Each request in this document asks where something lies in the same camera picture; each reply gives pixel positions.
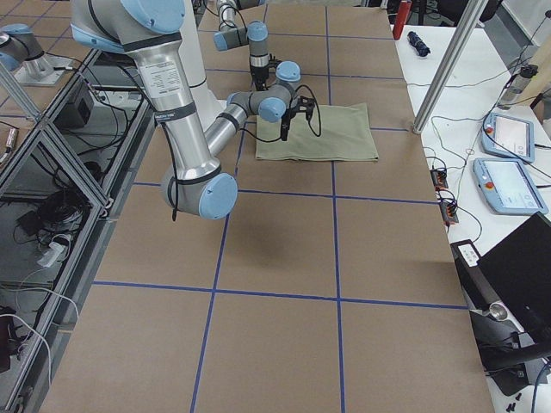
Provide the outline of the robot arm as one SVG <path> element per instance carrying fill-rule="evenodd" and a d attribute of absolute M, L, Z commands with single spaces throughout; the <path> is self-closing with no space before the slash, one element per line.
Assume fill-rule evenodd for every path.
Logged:
<path fill-rule="evenodd" d="M 231 94 L 220 103 L 207 86 L 193 6 L 189 1 L 74 1 L 75 41 L 92 49 L 130 57 L 154 118 L 167 138 L 172 165 L 161 183 L 174 213 L 221 219 L 233 209 L 236 180 L 225 173 L 219 153 L 245 128 L 252 115 L 277 123 L 286 140 L 297 114 L 319 116 L 313 96 L 301 96 L 300 67 L 274 59 L 268 30 L 254 21 L 235 26 L 251 1 L 218 1 L 218 50 L 248 46 L 254 90 Z"/>
<path fill-rule="evenodd" d="M 264 1 L 217 1 L 216 14 L 219 28 L 214 34 L 214 44 L 219 52 L 241 46 L 249 47 L 249 67 L 252 82 L 256 90 L 266 90 L 269 71 L 275 69 L 281 61 L 269 52 L 269 32 L 266 24 L 253 21 L 248 24 L 242 20 L 239 26 L 236 18 L 241 11 L 263 5 Z"/>

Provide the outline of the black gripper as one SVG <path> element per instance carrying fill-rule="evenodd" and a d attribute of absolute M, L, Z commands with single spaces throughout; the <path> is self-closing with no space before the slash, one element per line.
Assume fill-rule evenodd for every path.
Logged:
<path fill-rule="evenodd" d="M 266 84 L 269 70 L 280 64 L 277 58 L 250 58 L 250 72 L 254 84 Z"/>
<path fill-rule="evenodd" d="M 314 99 L 312 97 L 298 96 L 295 103 L 291 103 L 291 106 L 287 108 L 282 116 L 282 122 L 280 126 L 280 140 L 288 140 L 288 130 L 291 120 L 299 113 L 305 115 L 306 121 L 310 122 L 313 118 L 314 111 Z"/>

